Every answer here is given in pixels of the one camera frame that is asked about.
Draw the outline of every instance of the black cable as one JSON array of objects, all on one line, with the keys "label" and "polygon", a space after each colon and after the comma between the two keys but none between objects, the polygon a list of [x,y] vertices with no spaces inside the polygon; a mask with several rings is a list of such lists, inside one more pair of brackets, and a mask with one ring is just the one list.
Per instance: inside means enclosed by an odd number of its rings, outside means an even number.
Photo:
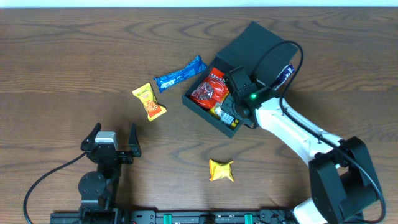
[{"label": "black cable", "polygon": [[[380,200],[380,204],[381,204],[381,214],[380,217],[377,220],[360,220],[360,219],[356,219],[357,222],[360,223],[379,223],[381,221],[383,221],[384,217],[386,216],[386,202],[384,200],[384,197],[379,189],[379,187],[376,185],[376,183],[373,181],[373,179],[371,178],[371,176],[363,169],[363,167],[358,164],[353,158],[351,158],[351,156],[349,156],[345,151],[341,150],[339,147],[337,147],[336,145],[334,145],[332,142],[330,142],[329,140],[323,138],[323,136],[321,134],[316,133],[315,131],[311,130],[310,128],[306,127],[305,125],[303,125],[302,123],[300,123],[299,121],[297,121],[292,115],[290,115],[290,113],[287,111],[286,108],[284,108],[283,106],[283,102],[282,100],[284,99],[284,96],[287,92],[287,90],[289,89],[289,86],[292,84],[294,78],[297,76],[297,74],[299,73],[301,66],[303,64],[303,58],[304,58],[304,52],[303,52],[303,48],[301,48],[300,44],[291,41],[291,40],[286,40],[283,42],[279,42],[278,44],[274,45],[273,47],[271,47],[262,57],[261,59],[263,59],[264,57],[267,56],[267,54],[269,54],[269,52],[271,52],[271,50],[275,49],[276,47],[282,45],[282,44],[293,44],[295,45],[301,54],[300,57],[300,62],[298,64],[298,67],[296,69],[296,71],[294,72],[294,74],[292,75],[292,78],[290,78],[289,82],[287,83],[286,87],[284,88],[280,98],[279,98],[279,106],[282,110],[282,115],[286,115],[289,119],[291,119],[295,124],[297,124],[298,126],[300,126],[301,128],[303,128],[304,130],[306,130],[308,133],[312,134],[313,136],[315,136],[316,138],[318,138],[319,141],[324,142],[325,144],[329,145],[330,147],[332,147],[333,149],[335,149],[339,154],[341,154],[348,162],[350,162],[352,165],[354,165],[357,169],[360,170],[360,172],[362,172],[366,178],[370,181],[374,191],[376,192],[377,197]],[[257,65],[255,66],[254,71],[257,69],[259,63],[257,63]]]},{"label": "black cable", "polygon": [[44,174],[41,178],[39,178],[38,180],[36,180],[36,182],[30,187],[30,189],[27,191],[26,196],[25,196],[25,200],[24,200],[24,216],[26,221],[28,222],[28,224],[33,224],[32,220],[29,218],[29,214],[27,213],[27,200],[29,199],[30,193],[32,193],[33,189],[37,186],[37,184],[39,184],[42,180],[44,180],[46,177],[48,177],[50,174],[53,174],[54,172],[69,166],[70,164],[78,161],[79,159],[81,159],[83,156],[86,155],[86,152],[84,152],[82,155],[78,156],[76,159],[67,162],[64,165],[61,165],[55,169],[50,170],[49,172],[47,172],[46,174]]}]

